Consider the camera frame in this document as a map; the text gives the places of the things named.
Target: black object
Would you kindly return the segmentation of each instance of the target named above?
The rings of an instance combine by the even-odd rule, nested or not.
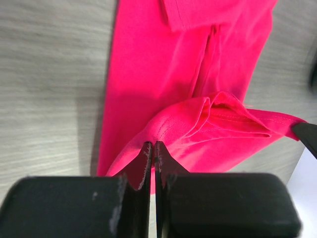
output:
[[[158,238],[295,238],[299,233],[300,221],[277,177],[191,174],[158,141],[154,147],[145,143],[115,177],[20,180],[0,210],[0,238],[145,238],[153,165]]]
[[[145,238],[148,236],[152,145],[131,172],[117,177],[28,177],[8,192],[0,238]]]
[[[317,53],[315,55],[315,62],[310,74],[310,87],[312,91],[317,94]]]
[[[292,127],[292,131],[317,159],[317,125],[299,123]]]

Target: fabric fold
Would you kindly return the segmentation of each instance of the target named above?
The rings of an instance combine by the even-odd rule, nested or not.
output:
[[[115,175],[130,163],[144,141],[163,141],[171,156],[190,172],[227,171],[285,135],[297,139],[290,128],[300,122],[304,120],[281,113],[249,111],[226,92],[192,98],[154,116],[123,148],[106,175]]]

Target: pink shirt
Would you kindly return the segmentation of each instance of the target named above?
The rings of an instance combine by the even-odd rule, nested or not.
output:
[[[163,141],[190,172],[224,172],[296,139],[290,127],[303,120],[242,104],[276,2],[121,0],[98,175],[116,174],[145,141]]]

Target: wood grain surface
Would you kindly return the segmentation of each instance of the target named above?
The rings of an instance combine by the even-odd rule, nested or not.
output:
[[[114,0],[1,1],[0,201],[27,175],[95,173],[115,7]],[[316,12],[316,0],[279,1],[246,104],[317,123],[307,86]],[[287,182],[303,148],[283,138],[232,171]]]

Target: pink fabric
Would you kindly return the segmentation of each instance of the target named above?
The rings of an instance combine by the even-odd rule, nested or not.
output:
[[[98,175],[116,174],[145,141],[163,141],[191,172],[224,172],[296,139],[290,127],[303,120],[242,105],[276,1],[121,0]]]

